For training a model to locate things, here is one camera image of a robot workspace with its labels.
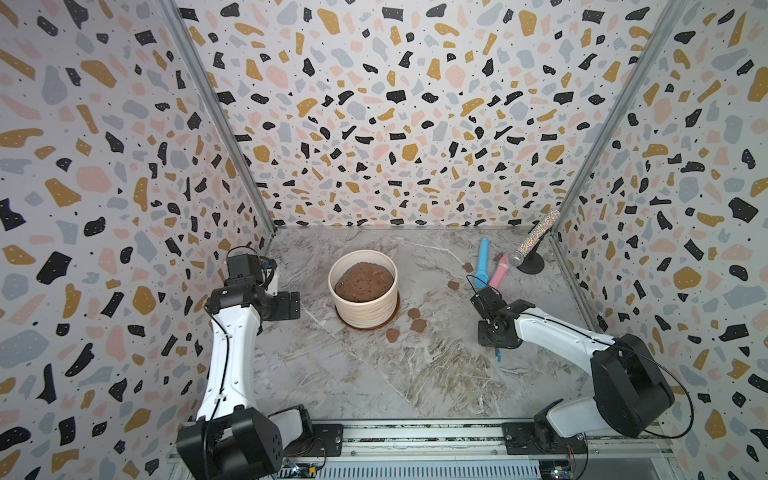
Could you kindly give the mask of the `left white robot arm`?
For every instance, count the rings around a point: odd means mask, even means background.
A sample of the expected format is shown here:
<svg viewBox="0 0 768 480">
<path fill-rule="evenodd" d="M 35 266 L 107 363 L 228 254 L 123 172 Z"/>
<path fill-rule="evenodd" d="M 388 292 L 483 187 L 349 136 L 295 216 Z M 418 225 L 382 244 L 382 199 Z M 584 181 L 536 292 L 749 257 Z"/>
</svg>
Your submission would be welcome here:
<svg viewBox="0 0 768 480">
<path fill-rule="evenodd" d="M 300 294 L 230 285 L 214 290 L 205 309 L 213 328 L 207 386 L 195 421 L 178 432 L 178 455 L 195 479 L 275 474 L 285 457 L 311 450 L 313 427 L 302 405 L 261 411 L 252 355 L 263 322 L 300 318 Z"/>
</svg>

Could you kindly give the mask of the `cream ceramic pot with soil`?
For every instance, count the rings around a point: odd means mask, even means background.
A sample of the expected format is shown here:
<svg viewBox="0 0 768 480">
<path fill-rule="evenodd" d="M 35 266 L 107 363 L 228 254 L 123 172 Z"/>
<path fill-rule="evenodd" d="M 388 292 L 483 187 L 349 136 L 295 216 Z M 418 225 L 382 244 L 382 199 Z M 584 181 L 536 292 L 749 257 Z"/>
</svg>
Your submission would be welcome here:
<svg viewBox="0 0 768 480">
<path fill-rule="evenodd" d="M 392 313 L 398 290 L 392 259 L 375 250 L 357 250 L 338 259 L 328 274 L 334 307 L 347 322 L 372 325 Z"/>
</svg>

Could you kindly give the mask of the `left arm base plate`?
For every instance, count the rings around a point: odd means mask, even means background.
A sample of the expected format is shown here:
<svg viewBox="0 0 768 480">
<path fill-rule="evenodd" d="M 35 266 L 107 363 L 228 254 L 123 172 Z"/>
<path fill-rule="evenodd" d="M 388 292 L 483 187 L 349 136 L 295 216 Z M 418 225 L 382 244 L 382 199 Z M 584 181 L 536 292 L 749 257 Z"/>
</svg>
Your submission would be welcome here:
<svg viewBox="0 0 768 480">
<path fill-rule="evenodd" d="M 283 449 L 285 457 L 340 457 L 344 440 L 341 423 L 314 423 L 310 434 L 303 434 Z"/>
</svg>

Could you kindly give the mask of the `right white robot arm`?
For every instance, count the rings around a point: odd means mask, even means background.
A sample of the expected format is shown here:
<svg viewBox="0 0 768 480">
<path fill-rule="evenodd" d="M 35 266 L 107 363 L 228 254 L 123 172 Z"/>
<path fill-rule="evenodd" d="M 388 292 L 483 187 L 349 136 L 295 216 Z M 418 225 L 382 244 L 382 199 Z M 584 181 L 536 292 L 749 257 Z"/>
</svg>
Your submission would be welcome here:
<svg viewBox="0 0 768 480">
<path fill-rule="evenodd" d="M 612 337 L 577 327 L 526 300 L 508 303 L 492 287 L 477 291 L 471 304 L 481 317 L 481 346 L 512 350 L 534 344 L 593 382 L 590 397 L 556 400 L 534 417 L 540 443 L 603 430 L 636 438 L 675 403 L 661 366 L 635 335 Z"/>
</svg>

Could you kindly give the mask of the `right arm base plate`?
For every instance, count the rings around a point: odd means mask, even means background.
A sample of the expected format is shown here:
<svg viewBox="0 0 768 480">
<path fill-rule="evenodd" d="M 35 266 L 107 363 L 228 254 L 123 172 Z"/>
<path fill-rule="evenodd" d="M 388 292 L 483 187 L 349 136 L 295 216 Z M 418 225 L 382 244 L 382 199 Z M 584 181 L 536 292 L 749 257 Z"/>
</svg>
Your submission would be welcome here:
<svg viewBox="0 0 768 480">
<path fill-rule="evenodd" d="M 560 437 L 543 422 L 506 422 L 501 425 L 508 455 L 585 455 L 588 447 L 576 436 Z"/>
</svg>

